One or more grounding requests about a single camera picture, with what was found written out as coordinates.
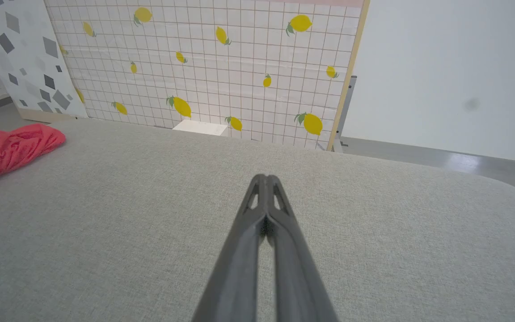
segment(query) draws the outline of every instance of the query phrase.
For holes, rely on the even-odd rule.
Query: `green leaf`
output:
[[[291,23],[288,23],[286,28],[286,34],[290,35],[290,33],[295,34],[293,31],[293,27],[291,26]]]
[[[299,125],[301,125],[301,123],[303,122],[303,120],[305,119],[305,115],[307,113],[302,113],[302,114],[297,114],[294,118],[294,122],[295,122],[295,119],[297,119],[297,121],[299,122]]]

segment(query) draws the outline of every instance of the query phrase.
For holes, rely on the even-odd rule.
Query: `lemon wallpaper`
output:
[[[360,16],[254,0],[45,0],[92,118],[326,149]]]

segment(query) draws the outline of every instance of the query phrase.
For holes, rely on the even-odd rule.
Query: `lemon print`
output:
[[[182,53],[180,53],[179,51],[176,52],[176,59],[178,59],[178,61],[182,64],[188,62],[188,59],[185,59],[184,55],[182,55]]]
[[[321,120],[314,116],[313,114],[297,114],[294,118],[294,121],[298,120],[299,124],[303,122],[303,127],[307,132],[311,134],[321,135],[321,130],[323,130],[323,123]]]
[[[225,35],[225,30],[223,30],[220,27],[216,29],[216,38],[219,42],[223,43],[224,45],[229,45],[232,43],[232,41],[227,37],[227,35]]]
[[[61,53],[62,53],[63,55],[68,55],[68,54],[69,54],[69,52],[68,52],[68,51],[66,51],[66,50],[65,50],[65,48],[63,48],[63,46],[59,45],[59,49],[60,49],[60,51],[61,51]]]
[[[180,115],[186,116],[187,118],[192,117],[192,110],[190,110],[188,102],[182,100],[182,98],[170,96],[166,98],[166,104],[174,106],[176,112],[180,113]]]
[[[140,7],[135,11],[135,25],[141,25],[143,22],[149,22],[152,18],[152,13],[147,8]]]
[[[227,118],[224,118],[226,122],[228,122],[234,130],[241,131],[241,121],[233,116],[228,116]]]
[[[94,32],[93,28],[86,21],[84,21],[82,23],[82,30],[84,30],[84,32],[86,32],[87,35],[90,35],[90,37],[96,37],[97,36],[97,33]]]
[[[335,72],[335,67],[327,66],[327,76],[329,76],[332,79],[334,79],[336,77],[339,77],[339,73]]]
[[[119,102],[113,102],[111,104],[114,108],[116,108],[121,114],[124,114],[124,115],[127,115],[128,112],[127,112],[127,108],[124,107],[123,104],[120,104]]]
[[[84,96],[82,96],[82,93],[80,92],[80,90],[78,88],[75,88],[75,90],[77,91],[77,94],[78,94],[78,96],[80,98],[80,101],[84,102]]]
[[[268,74],[268,75],[266,75],[265,79],[263,79],[263,86],[270,87],[270,85],[271,85],[271,76]]]
[[[302,33],[303,31],[309,29],[311,25],[311,20],[309,20],[308,16],[305,16],[304,14],[298,14],[287,25],[286,34],[295,34],[294,31],[299,31],[300,33]]]

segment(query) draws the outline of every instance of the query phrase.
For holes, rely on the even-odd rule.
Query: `white box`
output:
[[[192,120],[183,120],[172,130],[195,132],[217,136],[228,136],[228,126],[225,124],[213,124]]]

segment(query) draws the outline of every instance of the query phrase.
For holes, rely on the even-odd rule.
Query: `pink towel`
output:
[[[0,131],[0,175],[23,167],[63,142],[65,135],[61,131],[43,124],[31,124],[11,132]]]

